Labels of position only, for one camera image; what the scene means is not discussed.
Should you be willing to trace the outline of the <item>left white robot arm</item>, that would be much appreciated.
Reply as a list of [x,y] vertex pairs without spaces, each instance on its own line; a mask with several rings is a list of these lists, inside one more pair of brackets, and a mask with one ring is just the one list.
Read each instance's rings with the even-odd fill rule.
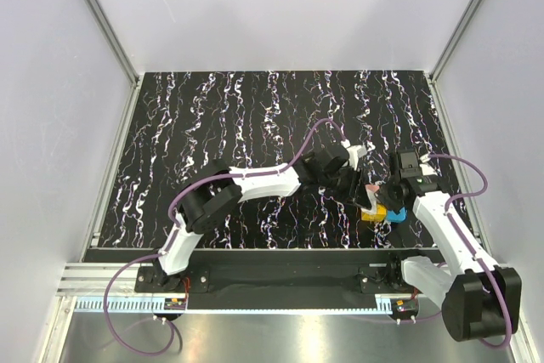
[[290,197],[313,188],[329,190],[336,201],[366,213],[377,210],[366,189],[362,158],[366,149],[342,141],[307,154],[298,153],[288,163],[274,167],[229,167],[213,160],[173,199],[168,217],[173,229],[153,262],[154,282],[164,291],[183,283],[190,256],[200,239],[224,224],[245,201]]

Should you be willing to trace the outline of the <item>yellow socket cube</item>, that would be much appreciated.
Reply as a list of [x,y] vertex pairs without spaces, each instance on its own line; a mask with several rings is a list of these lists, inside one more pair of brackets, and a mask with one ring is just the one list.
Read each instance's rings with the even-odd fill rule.
[[365,209],[361,210],[361,219],[366,222],[380,223],[388,216],[388,210],[383,205],[378,205],[376,210],[368,212]]

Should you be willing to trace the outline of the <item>pink plug adapter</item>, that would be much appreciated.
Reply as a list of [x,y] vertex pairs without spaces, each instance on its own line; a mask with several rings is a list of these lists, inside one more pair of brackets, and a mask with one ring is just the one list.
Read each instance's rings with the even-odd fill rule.
[[371,192],[377,192],[380,189],[380,186],[376,184],[367,184],[365,188]]

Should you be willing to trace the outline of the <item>blue folding extension socket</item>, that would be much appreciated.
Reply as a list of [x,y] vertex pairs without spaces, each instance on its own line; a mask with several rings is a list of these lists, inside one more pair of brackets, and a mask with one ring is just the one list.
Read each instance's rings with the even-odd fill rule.
[[406,220],[406,209],[402,207],[398,212],[387,210],[386,221],[391,224],[400,224]]

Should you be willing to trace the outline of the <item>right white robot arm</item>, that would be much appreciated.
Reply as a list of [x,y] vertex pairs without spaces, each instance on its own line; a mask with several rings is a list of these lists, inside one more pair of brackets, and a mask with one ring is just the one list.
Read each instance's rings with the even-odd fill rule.
[[501,336],[504,348],[519,327],[521,277],[478,243],[453,205],[466,195],[447,193],[430,159],[415,150],[390,152],[390,178],[377,196],[388,210],[409,211],[424,225],[448,269],[424,256],[408,257],[386,270],[386,282],[396,292],[413,286],[425,294],[457,342]]

